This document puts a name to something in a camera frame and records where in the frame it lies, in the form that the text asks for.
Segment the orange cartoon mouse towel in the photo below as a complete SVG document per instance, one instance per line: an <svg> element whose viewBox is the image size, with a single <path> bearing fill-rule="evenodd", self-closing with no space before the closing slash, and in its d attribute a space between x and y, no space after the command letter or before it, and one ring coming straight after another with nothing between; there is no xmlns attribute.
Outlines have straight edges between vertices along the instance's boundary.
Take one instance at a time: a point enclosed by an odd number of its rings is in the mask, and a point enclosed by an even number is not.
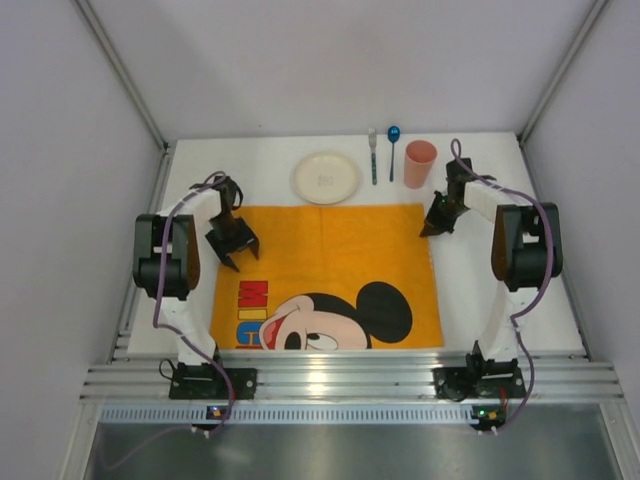
<svg viewBox="0 0 640 480"><path fill-rule="evenodd" d="M259 253L218 269L210 331L223 349L443 346L421 204L246 206Z"/></svg>

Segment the cream round plate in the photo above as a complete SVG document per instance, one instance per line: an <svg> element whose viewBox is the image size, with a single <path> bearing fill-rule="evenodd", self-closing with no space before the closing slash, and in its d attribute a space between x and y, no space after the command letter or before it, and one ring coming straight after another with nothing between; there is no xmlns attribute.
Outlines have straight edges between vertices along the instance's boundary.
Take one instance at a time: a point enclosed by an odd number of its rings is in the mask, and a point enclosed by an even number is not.
<svg viewBox="0 0 640 480"><path fill-rule="evenodd" d="M293 168L291 185L303 200L333 205L351 197L362 179L356 162L337 151L321 151L303 157Z"/></svg>

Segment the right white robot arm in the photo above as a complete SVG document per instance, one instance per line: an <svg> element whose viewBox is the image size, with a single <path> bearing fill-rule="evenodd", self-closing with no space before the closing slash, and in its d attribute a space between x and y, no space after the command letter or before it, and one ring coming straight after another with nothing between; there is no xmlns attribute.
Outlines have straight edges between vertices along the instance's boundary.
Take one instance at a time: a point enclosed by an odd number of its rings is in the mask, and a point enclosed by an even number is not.
<svg viewBox="0 0 640 480"><path fill-rule="evenodd" d="M493 225L490 265L497 290L473 355L484 362L510 362L520 349L526 317L563 268L558 207L478 175L469 158L447 163L446 181L446 190L435 193L420 235L452 233L468 211Z"/></svg>

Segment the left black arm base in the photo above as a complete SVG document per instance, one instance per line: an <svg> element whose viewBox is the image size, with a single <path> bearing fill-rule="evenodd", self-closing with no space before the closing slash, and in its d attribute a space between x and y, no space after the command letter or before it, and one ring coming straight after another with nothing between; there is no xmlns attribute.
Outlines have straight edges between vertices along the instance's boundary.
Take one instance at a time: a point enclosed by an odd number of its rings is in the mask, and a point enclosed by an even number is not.
<svg viewBox="0 0 640 480"><path fill-rule="evenodd" d="M226 400L229 388L222 374L211 364L177 365L172 369L169 398L172 400ZM254 368L224 368L233 390L234 400L252 400L257 388Z"/></svg>

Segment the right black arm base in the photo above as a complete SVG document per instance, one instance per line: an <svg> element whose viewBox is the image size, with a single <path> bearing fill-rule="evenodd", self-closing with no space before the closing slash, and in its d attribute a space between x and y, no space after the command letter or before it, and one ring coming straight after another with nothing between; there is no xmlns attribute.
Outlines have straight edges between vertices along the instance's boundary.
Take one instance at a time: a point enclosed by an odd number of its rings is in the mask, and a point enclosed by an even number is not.
<svg viewBox="0 0 640 480"><path fill-rule="evenodd" d="M526 389L516 358L496 361L484 356L479 343L465 356L462 367L433 370L436 397L462 402L466 399L521 399Z"/></svg>

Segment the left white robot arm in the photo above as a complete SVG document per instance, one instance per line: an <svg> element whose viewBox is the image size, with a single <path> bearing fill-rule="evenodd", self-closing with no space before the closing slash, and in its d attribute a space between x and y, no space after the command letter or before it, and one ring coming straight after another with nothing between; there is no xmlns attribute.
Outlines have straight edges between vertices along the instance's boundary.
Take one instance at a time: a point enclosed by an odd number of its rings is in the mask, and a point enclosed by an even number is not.
<svg viewBox="0 0 640 480"><path fill-rule="evenodd" d="M246 249L259 257L258 236L235 214L243 199L238 184L216 171L175 204L135 220L133 280L154 301L152 326L174 336L180 364L216 361L211 309L202 303L217 268L237 272L233 255Z"/></svg>

